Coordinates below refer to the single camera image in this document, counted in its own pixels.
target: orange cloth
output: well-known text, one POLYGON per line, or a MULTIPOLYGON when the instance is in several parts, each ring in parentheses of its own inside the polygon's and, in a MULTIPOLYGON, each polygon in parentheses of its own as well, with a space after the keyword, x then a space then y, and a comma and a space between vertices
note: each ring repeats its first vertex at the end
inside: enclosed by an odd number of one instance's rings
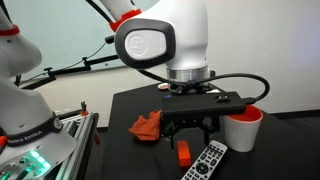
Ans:
POLYGON ((139 116, 129 131, 142 141, 154 141, 160 137, 160 115, 161 110, 149 114, 149 119, 139 116))

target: white cup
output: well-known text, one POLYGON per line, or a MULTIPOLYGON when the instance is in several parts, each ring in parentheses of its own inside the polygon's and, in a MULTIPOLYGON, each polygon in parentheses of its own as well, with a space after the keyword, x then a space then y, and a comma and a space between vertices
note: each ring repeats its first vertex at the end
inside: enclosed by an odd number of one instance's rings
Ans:
POLYGON ((247 105, 244 114, 224 116, 226 144, 238 152, 251 151, 262 118, 261 110, 252 105, 247 105))

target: remote control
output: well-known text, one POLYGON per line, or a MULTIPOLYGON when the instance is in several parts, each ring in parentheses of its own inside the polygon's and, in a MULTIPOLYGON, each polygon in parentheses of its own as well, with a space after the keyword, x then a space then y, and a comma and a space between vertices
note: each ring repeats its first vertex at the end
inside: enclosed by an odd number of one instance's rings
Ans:
POLYGON ((209 179, 227 149, 226 145, 212 140, 182 177, 182 180, 209 179))

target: white mug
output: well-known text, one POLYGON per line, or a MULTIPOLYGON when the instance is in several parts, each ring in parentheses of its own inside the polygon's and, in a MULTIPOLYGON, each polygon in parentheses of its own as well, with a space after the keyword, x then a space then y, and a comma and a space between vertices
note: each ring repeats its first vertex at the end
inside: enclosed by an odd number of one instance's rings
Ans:
POLYGON ((247 105, 244 114, 224 116, 226 144, 238 152, 251 151, 258 133, 263 113, 247 105))

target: black table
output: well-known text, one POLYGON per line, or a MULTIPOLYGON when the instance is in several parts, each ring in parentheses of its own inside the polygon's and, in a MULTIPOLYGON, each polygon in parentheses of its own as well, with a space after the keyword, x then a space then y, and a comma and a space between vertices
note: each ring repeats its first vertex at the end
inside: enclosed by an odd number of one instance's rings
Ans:
MULTIPOLYGON (((161 108, 161 92, 156 85, 114 95, 101 177, 110 180, 175 180, 185 170, 179 167, 177 148, 164 138, 157 143, 139 142, 128 129, 139 115, 161 108)), ((212 139, 224 143, 221 131, 212 139)), ((187 140, 195 160, 205 148, 199 128, 181 130, 174 140, 187 140)), ((212 179, 320 179, 320 139, 267 113, 247 153, 227 151, 212 179)))

